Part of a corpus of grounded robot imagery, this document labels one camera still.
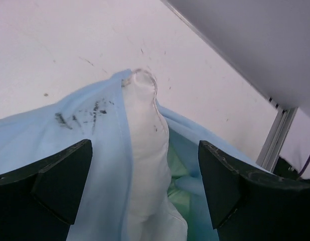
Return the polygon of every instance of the green fabric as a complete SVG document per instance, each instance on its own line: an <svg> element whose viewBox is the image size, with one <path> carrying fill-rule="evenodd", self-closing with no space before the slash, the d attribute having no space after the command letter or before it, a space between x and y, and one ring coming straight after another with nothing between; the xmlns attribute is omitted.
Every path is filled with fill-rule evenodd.
<svg viewBox="0 0 310 241"><path fill-rule="evenodd" d="M188 241L195 240L195 232L192 225L192 215L190 211L191 195L189 192L178 189L175 181L183 176L189 176L189 173L183 163L180 161L173 145L169 144L167 162L172 174L172 181L168 189L168 197L177 211L182 215L188 224Z"/></svg>

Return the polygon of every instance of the gray panel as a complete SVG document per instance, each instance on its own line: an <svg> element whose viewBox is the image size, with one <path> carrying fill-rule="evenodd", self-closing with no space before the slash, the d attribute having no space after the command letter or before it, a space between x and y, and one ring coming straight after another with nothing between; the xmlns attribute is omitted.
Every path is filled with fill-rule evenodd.
<svg viewBox="0 0 310 241"><path fill-rule="evenodd" d="M310 116L310 0L168 0L244 78Z"/></svg>

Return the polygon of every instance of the white tabletop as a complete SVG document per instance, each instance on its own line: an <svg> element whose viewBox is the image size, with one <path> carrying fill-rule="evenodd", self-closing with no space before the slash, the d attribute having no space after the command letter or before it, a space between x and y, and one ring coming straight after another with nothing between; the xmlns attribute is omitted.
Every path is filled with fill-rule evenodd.
<svg viewBox="0 0 310 241"><path fill-rule="evenodd" d="M276 111L159 0L0 0L0 118L145 68L159 102L256 159Z"/></svg>

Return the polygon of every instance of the black plastic part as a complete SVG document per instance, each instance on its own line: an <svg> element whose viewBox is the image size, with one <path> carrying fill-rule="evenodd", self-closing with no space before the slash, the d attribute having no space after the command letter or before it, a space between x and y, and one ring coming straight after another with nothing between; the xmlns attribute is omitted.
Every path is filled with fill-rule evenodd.
<svg viewBox="0 0 310 241"><path fill-rule="evenodd" d="M264 172L205 141L199 163L220 241L310 238L310 184Z"/></svg>
<svg viewBox="0 0 310 241"><path fill-rule="evenodd" d="M92 158L90 140L0 175L0 241L65 241Z"/></svg>

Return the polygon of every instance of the dark stain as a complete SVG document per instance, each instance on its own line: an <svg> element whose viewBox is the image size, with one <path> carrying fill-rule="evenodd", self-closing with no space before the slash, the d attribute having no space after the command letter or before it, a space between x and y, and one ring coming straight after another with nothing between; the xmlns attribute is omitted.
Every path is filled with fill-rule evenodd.
<svg viewBox="0 0 310 241"><path fill-rule="evenodd" d="M97 111L98 111L98 109L99 109L99 102L96 101L96 102L95 102L95 107L94 107L94 109L93 109L93 111L94 111L93 128L92 128L93 133L94 133L94 131L95 131L96 120L97 120Z"/></svg>
<svg viewBox="0 0 310 241"><path fill-rule="evenodd" d="M67 127L68 129L72 130L72 128L68 125L68 123L65 121L63 115L60 112L55 113L55 118L59 124L62 124L65 127Z"/></svg>
<svg viewBox="0 0 310 241"><path fill-rule="evenodd" d="M80 58L80 59L83 60L83 61L86 61L86 62L89 63L91 66L94 66L94 64L93 64L92 62L90 62L88 59L84 59L84 58L82 58L82 57L80 57L80 56L78 56L78 58Z"/></svg>
<svg viewBox="0 0 310 241"><path fill-rule="evenodd" d="M79 123L79 121L75 115L73 115L73 121L75 121L77 123L77 125L81 128L81 124Z"/></svg>

